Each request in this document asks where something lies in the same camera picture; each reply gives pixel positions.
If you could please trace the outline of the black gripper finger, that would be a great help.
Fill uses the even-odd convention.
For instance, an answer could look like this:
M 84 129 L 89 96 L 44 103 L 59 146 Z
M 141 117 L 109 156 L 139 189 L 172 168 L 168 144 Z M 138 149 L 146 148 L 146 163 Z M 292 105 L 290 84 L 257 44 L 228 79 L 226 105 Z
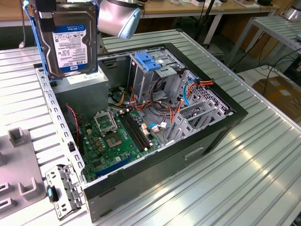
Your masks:
M 53 12 L 56 11 L 55 0 L 34 0 L 33 12 L 36 24 L 40 26 L 42 32 L 53 32 L 55 23 Z

